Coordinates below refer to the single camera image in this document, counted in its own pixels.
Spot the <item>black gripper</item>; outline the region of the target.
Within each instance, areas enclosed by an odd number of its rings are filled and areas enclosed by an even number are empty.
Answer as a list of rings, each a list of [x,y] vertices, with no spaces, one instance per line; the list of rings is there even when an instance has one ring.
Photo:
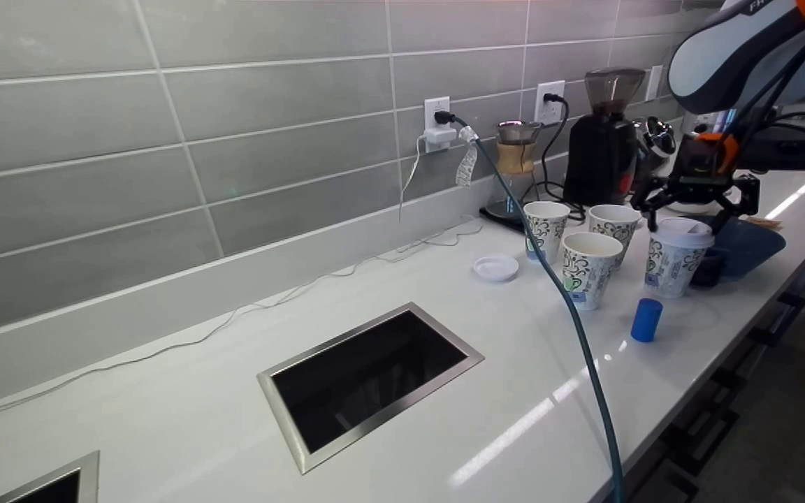
[[[667,177],[646,177],[632,192],[632,206],[646,213],[649,231],[658,231],[658,210],[667,205],[718,205],[709,219],[713,236],[736,226],[760,205],[760,181],[737,177],[740,142],[733,134],[688,134]]]

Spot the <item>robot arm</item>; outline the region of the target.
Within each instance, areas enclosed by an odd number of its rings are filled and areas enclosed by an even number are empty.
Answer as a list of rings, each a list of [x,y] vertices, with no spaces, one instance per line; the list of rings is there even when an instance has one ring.
[[[667,64],[694,115],[733,111],[720,131],[690,131],[667,177],[638,181],[632,206],[652,231],[667,205],[718,205],[713,230],[754,215],[765,170],[805,170],[805,139],[765,139],[783,103],[805,103],[805,0],[726,0]]]

